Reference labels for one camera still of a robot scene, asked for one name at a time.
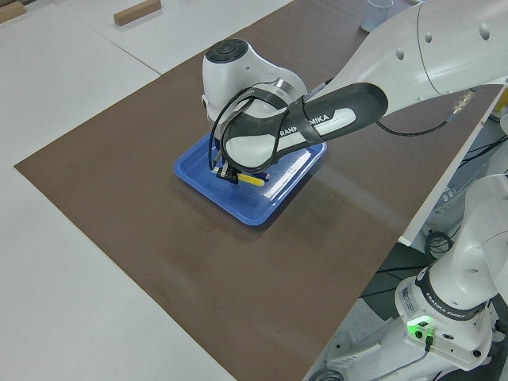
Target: brown mat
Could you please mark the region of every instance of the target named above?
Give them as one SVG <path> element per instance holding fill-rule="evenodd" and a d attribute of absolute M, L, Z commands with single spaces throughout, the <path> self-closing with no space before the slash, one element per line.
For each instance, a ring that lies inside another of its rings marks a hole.
<path fill-rule="evenodd" d="M 236 37 L 311 88 L 334 76 L 365 38 L 362 8 L 295 1 Z M 176 158 L 207 131 L 201 62 L 199 55 L 171 70 L 16 168 L 235 377 L 295 381 L 498 87 L 482 88 L 430 136 L 394 137 L 373 125 L 331 142 L 317 172 L 277 216 L 253 228 L 172 174 Z M 454 99 L 411 107 L 386 123 L 427 129 Z"/>

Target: black joint cap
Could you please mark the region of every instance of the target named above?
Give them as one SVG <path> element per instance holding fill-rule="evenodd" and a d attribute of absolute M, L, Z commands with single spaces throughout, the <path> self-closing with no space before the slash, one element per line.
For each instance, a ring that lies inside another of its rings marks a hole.
<path fill-rule="evenodd" d="M 227 64 L 238 60 L 248 51 L 248 44 L 237 38 L 217 42 L 208 49 L 205 56 L 214 64 Z"/>

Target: cup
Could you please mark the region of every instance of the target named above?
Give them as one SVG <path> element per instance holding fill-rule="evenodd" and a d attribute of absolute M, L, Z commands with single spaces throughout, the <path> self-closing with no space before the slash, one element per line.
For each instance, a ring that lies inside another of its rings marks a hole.
<path fill-rule="evenodd" d="M 365 6 L 364 19 L 360 24 L 361 29 L 372 32 L 384 23 L 393 5 L 393 0 L 368 0 Z"/>

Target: wooden block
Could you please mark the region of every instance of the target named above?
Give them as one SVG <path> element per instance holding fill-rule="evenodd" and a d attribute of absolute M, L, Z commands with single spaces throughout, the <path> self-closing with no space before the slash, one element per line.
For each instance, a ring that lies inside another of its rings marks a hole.
<path fill-rule="evenodd" d="M 0 8 L 0 24 L 24 13 L 26 13 L 26 9 L 23 4 L 20 2 L 11 2 Z"/>
<path fill-rule="evenodd" d="M 125 25 L 131 21 L 134 21 L 140 17 L 146 16 L 151 12 L 155 12 L 161 8 L 160 0 L 145 0 L 135 6 L 131 6 L 126 10 L 115 13 L 113 15 L 114 22 L 119 25 Z"/>

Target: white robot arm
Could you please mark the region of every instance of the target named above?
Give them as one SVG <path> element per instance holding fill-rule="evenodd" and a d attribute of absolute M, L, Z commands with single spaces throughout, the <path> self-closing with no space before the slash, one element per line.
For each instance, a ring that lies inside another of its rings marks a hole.
<path fill-rule="evenodd" d="M 428 0 L 378 27 L 331 82 L 310 94 L 295 73 L 263 60 L 246 42 L 222 41 L 203 60 L 203 101 L 221 154 L 229 166 L 255 173 L 422 100 L 504 83 L 507 20 L 505 0 Z"/>

